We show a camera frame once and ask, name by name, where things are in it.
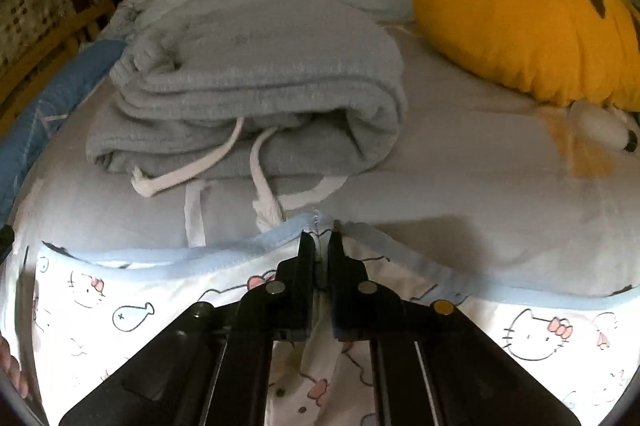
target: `yellow pillow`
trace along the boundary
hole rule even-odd
[[[453,62],[536,99],[640,111],[640,14],[626,0],[414,0]]]

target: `silver screw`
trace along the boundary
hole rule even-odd
[[[362,294],[373,294],[378,290],[378,286],[372,281],[362,281],[358,284],[358,291]]]
[[[266,287],[267,292],[273,295],[283,293],[286,288],[287,286],[281,281],[270,281]]]

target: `wooden bed frame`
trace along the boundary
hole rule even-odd
[[[82,43],[95,41],[115,10],[111,0],[100,0],[67,17],[0,76],[0,138],[13,125],[53,75],[72,59]]]

